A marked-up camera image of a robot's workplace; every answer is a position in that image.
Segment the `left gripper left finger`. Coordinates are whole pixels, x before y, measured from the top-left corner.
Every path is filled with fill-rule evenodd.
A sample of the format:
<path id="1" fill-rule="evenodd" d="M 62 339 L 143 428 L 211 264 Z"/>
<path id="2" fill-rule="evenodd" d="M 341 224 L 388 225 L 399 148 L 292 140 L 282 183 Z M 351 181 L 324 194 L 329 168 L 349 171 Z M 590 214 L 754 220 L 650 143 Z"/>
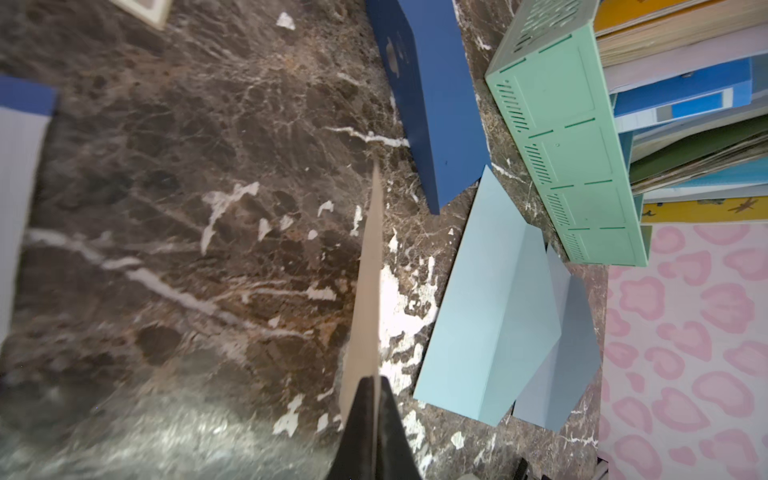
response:
<path id="1" fill-rule="evenodd" d="M 368 480 L 375 473 L 374 380 L 359 383 L 328 480 Z"/>

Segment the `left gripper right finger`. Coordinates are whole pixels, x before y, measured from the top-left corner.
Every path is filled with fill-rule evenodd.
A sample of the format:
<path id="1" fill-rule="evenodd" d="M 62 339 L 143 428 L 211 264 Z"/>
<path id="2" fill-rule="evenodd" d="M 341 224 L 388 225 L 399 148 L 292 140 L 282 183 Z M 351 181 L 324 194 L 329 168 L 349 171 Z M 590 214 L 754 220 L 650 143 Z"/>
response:
<path id="1" fill-rule="evenodd" d="M 379 379 L 375 478 L 421 480 L 390 383 L 385 376 Z"/>

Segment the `beige letter paper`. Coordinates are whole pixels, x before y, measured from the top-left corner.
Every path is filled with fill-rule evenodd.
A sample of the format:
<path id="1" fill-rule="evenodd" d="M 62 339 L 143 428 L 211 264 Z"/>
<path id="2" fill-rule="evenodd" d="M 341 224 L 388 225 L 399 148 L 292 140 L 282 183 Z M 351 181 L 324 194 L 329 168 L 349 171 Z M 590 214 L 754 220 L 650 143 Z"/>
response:
<path id="1" fill-rule="evenodd" d="M 383 254 L 383 192 L 380 168 L 374 163 L 372 192 L 363 232 L 350 338 L 344 359 L 340 413 L 344 427 L 351 422 L 359 381 L 379 373 L 380 270 Z"/>

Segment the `grey envelope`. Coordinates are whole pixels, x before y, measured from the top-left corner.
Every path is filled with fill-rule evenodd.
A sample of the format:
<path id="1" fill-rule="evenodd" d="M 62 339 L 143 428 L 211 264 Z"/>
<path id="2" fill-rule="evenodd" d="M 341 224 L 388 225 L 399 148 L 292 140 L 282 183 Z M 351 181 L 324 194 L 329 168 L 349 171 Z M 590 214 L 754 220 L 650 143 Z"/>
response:
<path id="1" fill-rule="evenodd" d="M 547 260 L 562 335 L 517 398 L 512 416 L 558 432 L 577 406 L 601 364 L 588 293 L 554 248 Z"/>

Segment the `light blue envelope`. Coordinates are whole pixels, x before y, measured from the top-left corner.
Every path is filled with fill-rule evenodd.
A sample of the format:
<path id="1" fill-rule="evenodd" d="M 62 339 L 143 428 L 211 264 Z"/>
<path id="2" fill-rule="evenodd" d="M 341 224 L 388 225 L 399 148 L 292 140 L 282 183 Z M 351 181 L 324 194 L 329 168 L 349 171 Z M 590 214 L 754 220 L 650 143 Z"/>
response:
<path id="1" fill-rule="evenodd" d="M 560 337 L 542 231 L 486 169 L 414 397 L 496 426 Z"/>

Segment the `dark blue envelope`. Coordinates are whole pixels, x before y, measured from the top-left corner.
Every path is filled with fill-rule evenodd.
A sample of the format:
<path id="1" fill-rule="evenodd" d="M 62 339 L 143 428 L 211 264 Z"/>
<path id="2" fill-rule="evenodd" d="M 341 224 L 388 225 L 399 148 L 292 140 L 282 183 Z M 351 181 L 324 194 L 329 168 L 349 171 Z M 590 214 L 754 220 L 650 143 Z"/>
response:
<path id="1" fill-rule="evenodd" d="M 450 1 L 367 0 L 366 12 L 430 212 L 491 163 Z"/>

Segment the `white letter paper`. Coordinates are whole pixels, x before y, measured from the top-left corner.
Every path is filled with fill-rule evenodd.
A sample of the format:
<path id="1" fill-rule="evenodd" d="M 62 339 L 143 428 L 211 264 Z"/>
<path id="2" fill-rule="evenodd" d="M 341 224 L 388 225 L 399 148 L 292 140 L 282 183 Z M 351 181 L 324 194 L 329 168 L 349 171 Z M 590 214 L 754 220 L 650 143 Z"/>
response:
<path id="1" fill-rule="evenodd" d="M 11 324 L 16 276 L 36 172 L 56 91 L 1 77 L 1 337 Z"/>

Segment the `cream letter paper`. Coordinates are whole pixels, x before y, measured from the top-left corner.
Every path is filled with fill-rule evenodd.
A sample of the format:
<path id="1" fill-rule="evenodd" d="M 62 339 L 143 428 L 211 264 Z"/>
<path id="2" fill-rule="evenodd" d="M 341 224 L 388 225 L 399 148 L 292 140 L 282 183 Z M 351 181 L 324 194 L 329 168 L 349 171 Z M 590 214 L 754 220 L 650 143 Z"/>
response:
<path id="1" fill-rule="evenodd" d="M 166 25 L 173 3 L 172 0 L 110 0 L 110 2 L 160 31 Z"/>

